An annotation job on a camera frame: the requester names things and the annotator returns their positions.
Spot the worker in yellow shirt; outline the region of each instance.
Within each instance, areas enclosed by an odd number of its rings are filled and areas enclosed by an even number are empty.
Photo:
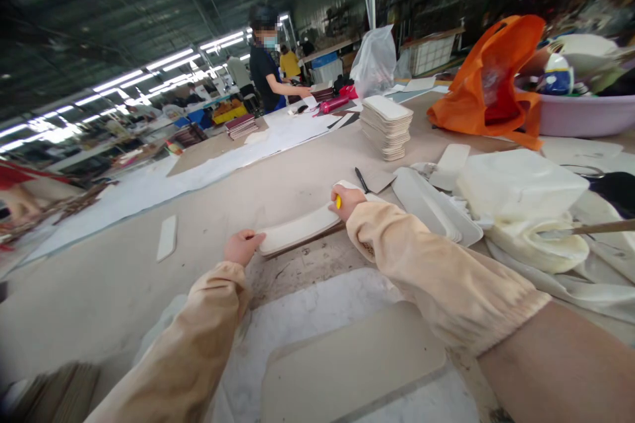
[[[290,83],[293,76],[298,76],[301,82],[304,81],[300,66],[298,66],[298,57],[286,45],[280,47],[280,69],[284,73],[282,81],[285,83]]]

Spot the orange bag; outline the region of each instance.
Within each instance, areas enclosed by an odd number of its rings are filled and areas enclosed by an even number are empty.
[[[502,135],[539,150],[540,95],[516,91],[514,76],[533,56],[543,28],[535,15],[493,25],[472,48],[450,92],[428,109],[430,122],[465,134]],[[515,132],[523,124],[526,132]]]

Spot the black shirt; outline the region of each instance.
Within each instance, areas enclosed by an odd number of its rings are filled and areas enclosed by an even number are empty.
[[[265,110],[273,111],[280,102],[280,95],[274,93],[267,82],[267,75],[273,74],[278,79],[278,67],[266,49],[251,45],[249,69],[256,89],[263,98]]]

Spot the plastic bag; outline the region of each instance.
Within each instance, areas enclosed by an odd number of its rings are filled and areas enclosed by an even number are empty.
[[[397,61],[397,67],[395,68],[395,77],[400,79],[412,79],[412,73],[410,73],[410,48],[406,48],[402,51],[399,61]]]
[[[392,39],[392,25],[369,31],[351,68],[351,78],[361,98],[379,95],[395,84],[397,54]]]

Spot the metal roof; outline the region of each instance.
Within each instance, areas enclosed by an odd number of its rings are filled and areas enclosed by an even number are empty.
[[[294,0],[2,0],[0,121],[245,28],[249,7],[257,1],[267,1],[280,11],[294,4]],[[246,47],[238,45],[231,51],[241,54]]]

